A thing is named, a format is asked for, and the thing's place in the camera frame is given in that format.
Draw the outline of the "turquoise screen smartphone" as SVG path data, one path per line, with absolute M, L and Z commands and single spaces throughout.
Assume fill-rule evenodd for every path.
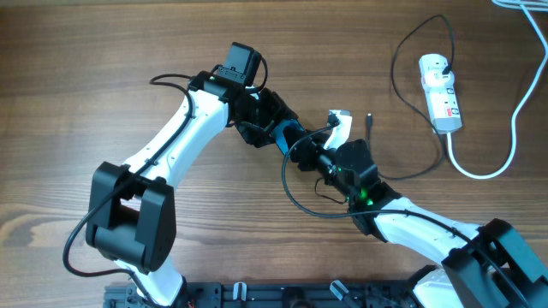
M 282 120 L 271 133 L 283 155 L 285 155 L 289 148 L 305 134 L 306 131 L 296 119 Z

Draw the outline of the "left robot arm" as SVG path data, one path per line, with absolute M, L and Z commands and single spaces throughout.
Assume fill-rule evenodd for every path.
M 283 132 L 299 129 L 296 114 L 264 85 L 253 81 L 262 55 L 233 43 L 223 64 L 190 77 L 181 107 L 160 132 L 123 164 L 95 171 L 89 208 L 82 219 L 86 243 L 130 276 L 152 307 L 182 303 L 186 280 L 170 250 L 176 237 L 175 190 L 206 145 L 235 127 L 256 148 L 287 149 Z

